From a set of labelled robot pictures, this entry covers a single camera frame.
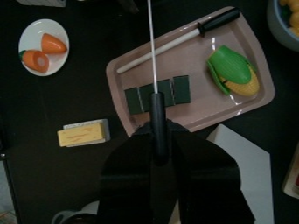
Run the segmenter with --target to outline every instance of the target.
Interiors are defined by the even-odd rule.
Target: knife handle
[[[170,158],[167,144],[167,122],[165,111],[165,94],[153,93],[151,95],[151,126],[154,132],[154,162],[157,165],[166,165]]]
[[[201,35],[205,36],[205,33],[209,32],[210,30],[223,26],[233,20],[239,18],[239,8],[233,8],[223,13],[221,13],[217,17],[211,18],[207,22],[201,24],[199,30],[201,30]]]

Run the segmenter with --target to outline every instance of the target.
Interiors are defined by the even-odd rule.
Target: dark green block
[[[173,78],[174,101],[175,104],[191,102],[190,76],[177,76]]]
[[[171,80],[159,80],[158,81],[158,91],[163,93],[165,96],[165,106],[174,106],[174,89]]]
[[[143,113],[138,88],[133,87],[126,90],[126,103],[131,115]]]
[[[139,94],[141,94],[141,99],[142,99],[142,105],[143,105],[143,111],[147,112],[150,111],[151,108],[151,94],[155,92],[155,86],[154,84],[149,84],[146,86],[142,86],[139,88]]]

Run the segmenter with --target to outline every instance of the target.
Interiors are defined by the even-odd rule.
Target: dark surface
[[[66,8],[0,6],[0,114],[4,120],[7,171],[20,223],[51,223],[66,209],[99,199],[99,174],[110,152],[127,140],[115,111],[106,74],[109,62],[150,41],[145,1],[137,15],[117,1]],[[267,1],[155,0],[155,36],[219,8],[238,6],[263,47],[275,83],[275,99],[225,123],[271,154],[275,223],[299,222],[299,200],[282,184],[299,140],[299,53],[279,45],[267,28]],[[70,35],[70,57],[50,77],[28,73],[18,57],[24,28],[38,19],[56,20]],[[111,141],[60,148],[58,130],[69,123],[107,118]],[[206,137],[217,125],[199,131]]]

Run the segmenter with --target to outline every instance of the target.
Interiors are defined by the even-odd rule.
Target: yellow fruit
[[[299,0],[287,0],[286,3],[290,7],[291,12],[299,11]]]
[[[291,15],[290,25],[297,29],[299,28],[299,11],[293,13],[293,15]]]
[[[294,35],[299,38],[299,29],[297,29],[294,27],[290,27],[289,29],[294,33]]]
[[[286,2],[287,2],[287,0],[279,0],[279,4],[281,4],[282,6],[286,6]]]

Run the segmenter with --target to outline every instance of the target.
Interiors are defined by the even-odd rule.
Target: white plate
[[[48,58],[50,58],[50,69],[47,71],[47,73],[40,73],[35,70],[32,70],[31,68],[28,68],[24,63],[23,66],[26,67],[26,69],[35,75],[39,76],[48,76],[51,74],[55,74],[67,58],[70,55],[70,38],[69,38],[69,34],[64,30],[64,28],[62,27],[62,25],[55,22],[51,19],[40,19],[38,21],[35,21],[34,23],[31,23],[28,25],[28,27],[24,29],[23,31],[23,36],[20,38],[20,43],[19,43],[19,52],[23,50],[42,50],[42,39],[43,39],[43,34],[44,33],[50,33],[54,37],[56,37],[67,46],[69,51],[66,53],[58,53],[58,54],[48,54]]]

